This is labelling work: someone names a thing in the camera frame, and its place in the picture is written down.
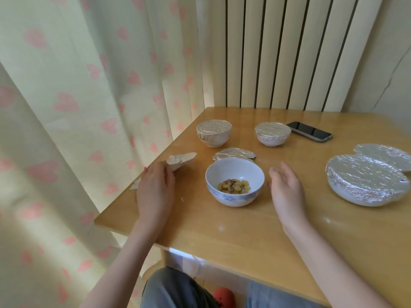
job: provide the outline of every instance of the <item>foil lid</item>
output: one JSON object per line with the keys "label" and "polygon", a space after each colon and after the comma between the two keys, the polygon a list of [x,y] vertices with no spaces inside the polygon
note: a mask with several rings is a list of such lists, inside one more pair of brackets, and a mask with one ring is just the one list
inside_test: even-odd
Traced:
{"label": "foil lid", "polygon": [[356,154],[365,155],[392,165],[400,171],[411,171],[411,155],[403,150],[384,145],[361,144],[357,145],[354,151]]}
{"label": "foil lid", "polygon": [[221,150],[220,152],[217,152],[213,156],[213,160],[218,161],[224,158],[254,159],[255,157],[256,155],[252,151],[244,150],[241,148],[226,148]]}
{"label": "foil lid", "polygon": [[287,138],[291,129],[288,125],[278,122],[263,122],[256,126],[256,132],[264,139]]}
{"label": "foil lid", "polygon": [[203,140],[209,140],[210,136],[220,134],[232,129],[230,122],[225,120],[208,120],[197,125],[197,134]]}
{"label": "foil lid", "polygon": [[397,168],[363,155],[338,155],[326,166],[328,179],[360,201],[399,200],[409,181]]}

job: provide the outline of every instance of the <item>wooden table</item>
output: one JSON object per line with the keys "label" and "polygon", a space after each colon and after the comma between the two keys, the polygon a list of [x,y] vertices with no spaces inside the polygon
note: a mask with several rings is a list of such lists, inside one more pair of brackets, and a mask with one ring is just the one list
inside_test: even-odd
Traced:
{"label": "wooden table", "polygon": [[[209,148],[197,137],[196,126],[209,119],[233,124],[229,141]],[[334,135],[317,143],[292,133],[284,145],[266,147],[254,127],[265,121],[300,121]],[[218,203],[207,190],[204,178],[212,156],[227,147],[253,151],[269,178],[271,166],[285,160],[300,177],[307,194],[311,222],[352,267],[396,307],[411,302],[411,197],[385,207],[351,204],[328,186],[327,161],[352,154],[361,143],[377,143],[411,152],[410,139],[381,116],[371,113],[321,113],[297,110],[207,108],[159,157],[195,151],[197,157],[176,174],[175,204],[157,240],[205,259],[229,272],[299,296],[328,304],[297,251],[284,234],[273,207],[270,191],[263,189],[245,207]],[[138,218],[135,191],[128,188],[95,220],[111,230],[129,234]]]}

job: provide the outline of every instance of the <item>wall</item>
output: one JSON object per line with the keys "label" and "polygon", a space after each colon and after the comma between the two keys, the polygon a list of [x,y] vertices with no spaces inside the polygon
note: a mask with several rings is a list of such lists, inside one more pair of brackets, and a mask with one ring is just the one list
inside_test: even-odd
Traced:
{"label": "wall", "polygon": [[411,134],[411,0],[383,0],[343,111],[390,117]]}

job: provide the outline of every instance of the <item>foil-covered bowl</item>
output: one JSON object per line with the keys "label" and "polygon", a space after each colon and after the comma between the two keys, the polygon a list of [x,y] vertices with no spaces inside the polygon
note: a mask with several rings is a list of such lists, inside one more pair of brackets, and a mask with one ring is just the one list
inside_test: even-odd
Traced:
{"label": "foil-covered bowl", "polygon": [[356,154],[364,155],[396,167],[402,172],[411,171],[411,155],[394,147],[361,144],[354,148]]}
{"label": "foil-covered bowl", "polygon": [[252,161],[251,159],[254,159],[256,157],[255,153],[249,150],[244,150],[241,148],[226,148],[223,149],[219,152],[217,152],[215,155],[213,155],[213,160],[218,161],[224,158],[239,158],[239,159],[247,159]]}
{"label": "foil-covered bowl", "polygon": [[290,127],[279,122],[263,122],[255,130],[259,142],[268,147],[284,144],[291,134]]}
{"label": "foil-covered bowl", "polygon": [[225,120],[208,120],[197,125],[200,140],[211,148],[218,148],[229,140],[232,124]]}
{"label": "foil-covered bowl", "polygon": [[401,199],[409,181],[397,168],[363,155],[338,155],[326,166],[328,183],[345,200],[379,207]]}

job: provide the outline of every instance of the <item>forearm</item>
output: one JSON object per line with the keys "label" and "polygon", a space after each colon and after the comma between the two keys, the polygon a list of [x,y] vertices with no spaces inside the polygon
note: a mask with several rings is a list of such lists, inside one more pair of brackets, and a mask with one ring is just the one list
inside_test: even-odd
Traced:
{"label": "forearm", "polygon": [[393,308],[308,222],[286,233],[333,308]]}
{"label": "forearm", "polygon": [[126,308],[157,230],[138,220],[116,260],[80,308]]}

